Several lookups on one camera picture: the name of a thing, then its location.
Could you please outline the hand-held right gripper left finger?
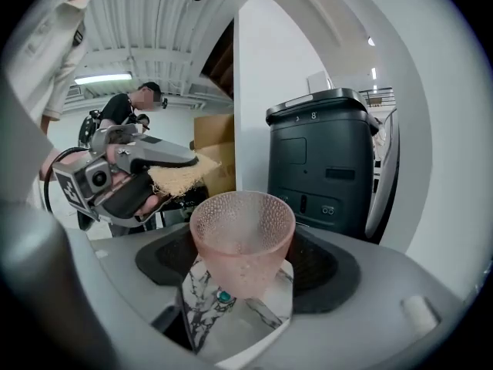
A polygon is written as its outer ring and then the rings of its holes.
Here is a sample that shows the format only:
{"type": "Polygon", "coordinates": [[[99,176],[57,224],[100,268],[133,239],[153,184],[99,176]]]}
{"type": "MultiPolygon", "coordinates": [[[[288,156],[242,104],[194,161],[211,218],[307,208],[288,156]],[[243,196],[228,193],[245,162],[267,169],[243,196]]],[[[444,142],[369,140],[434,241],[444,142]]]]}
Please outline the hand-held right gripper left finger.
{"type": "Polygon", "coordinates": [[[154,284],[135,262],[140,248],[179,229],[101,240],[67,231],[79,280],[112,343],[117,369],[212,368],[151,325],[174,303],[176,289],[154,284]]]}

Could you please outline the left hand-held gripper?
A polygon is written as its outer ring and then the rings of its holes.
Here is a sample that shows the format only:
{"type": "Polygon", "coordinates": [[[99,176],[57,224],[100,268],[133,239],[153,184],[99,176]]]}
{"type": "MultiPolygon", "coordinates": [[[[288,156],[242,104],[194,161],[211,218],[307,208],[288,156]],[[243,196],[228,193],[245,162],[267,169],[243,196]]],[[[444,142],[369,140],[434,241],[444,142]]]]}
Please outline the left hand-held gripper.
{"type": "Polygon", "coordinates": [[[98,129],[83,156],[72,163],[54,162],[52,172],[69,204],[93,220],[122,227],[138,227],[159,210],[137,214],[154,196],[150,167],[181,168],[198,163],[196,154],[166,140],[143,134],[141,124],[98,129]],[[116,144],[115,165],[106,159],[109,144],[116,144]],[[127,178],[112,185],[112,173],[123,170],[127,178]]]}

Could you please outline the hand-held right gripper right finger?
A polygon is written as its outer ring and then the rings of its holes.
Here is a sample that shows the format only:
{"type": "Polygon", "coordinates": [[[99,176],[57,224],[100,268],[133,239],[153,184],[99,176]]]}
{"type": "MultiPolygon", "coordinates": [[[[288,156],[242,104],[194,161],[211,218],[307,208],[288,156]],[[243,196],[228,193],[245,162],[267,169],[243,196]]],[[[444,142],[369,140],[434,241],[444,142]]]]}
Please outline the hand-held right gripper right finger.
{"type": "Polygon", "coordinates": [[[464,304],[405,255],[298,227],[290,325],[248,369],[411,369],[464,313],[464,304]]]}

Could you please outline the person's left hand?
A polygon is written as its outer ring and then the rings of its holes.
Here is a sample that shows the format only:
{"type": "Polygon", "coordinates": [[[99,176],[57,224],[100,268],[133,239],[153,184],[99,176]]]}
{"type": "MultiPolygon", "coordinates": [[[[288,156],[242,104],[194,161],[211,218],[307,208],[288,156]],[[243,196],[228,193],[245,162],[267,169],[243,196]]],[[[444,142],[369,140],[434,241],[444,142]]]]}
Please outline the person's left hand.
{"type": "MultiPolygon", "coordinates": [[[[106,149],[106,159],[111,166],[116,164],[116,151],[118,146],[116,144],[109,144],[106,149]]],[[[126,172],[118,170],[116,173],[112,173],[112,185],[115,187],[121,181],[127,178],[126,172]]],[[[151,214],[153,210],[158,206],[161,199],[153,194],[146,199],[146,202],[134,213],[135,216],[143,217],[151,214]]]]}

